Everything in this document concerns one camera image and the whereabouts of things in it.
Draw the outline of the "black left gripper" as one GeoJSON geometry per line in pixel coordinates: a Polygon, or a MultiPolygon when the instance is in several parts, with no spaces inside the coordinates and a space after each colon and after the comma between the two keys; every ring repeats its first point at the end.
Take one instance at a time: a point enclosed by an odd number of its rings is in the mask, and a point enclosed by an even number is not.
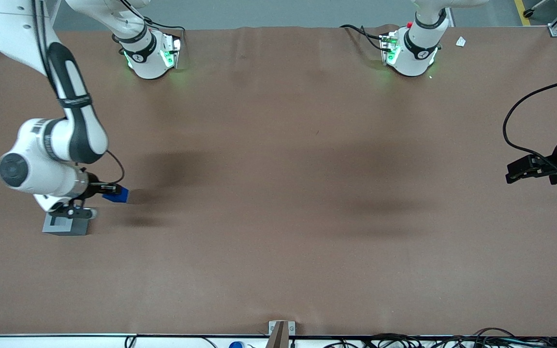
{"type": "Polygon", "coordinates": [[[557,185],[557,145],[551,155],[547,158],[551,162],[551,166],[554,168],[552,174],[549,175],[547,172],[547,170],[550,169],[550,165],[548,165],[548,163],[546,163],[546,161],[544,161],[541,157],[524,156],[508,164],[506,182],[508,184],[513,184],[519,180],[527,178],[540,178],[548,176],[550,184],[557,185]]]}

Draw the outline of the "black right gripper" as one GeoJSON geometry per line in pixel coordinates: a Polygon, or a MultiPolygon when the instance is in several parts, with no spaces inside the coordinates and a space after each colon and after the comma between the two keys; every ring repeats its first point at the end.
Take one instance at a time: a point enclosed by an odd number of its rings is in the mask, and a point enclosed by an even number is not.
{"type": "Polygon", "coordinates": [[[83,198],[89,199],[97,192],[121,192],[122,187],[119,183],[115,182],[101,182],[98,177],[91,173],[85,172],[87,174],[87,187],[83,192],[83,198]]]}

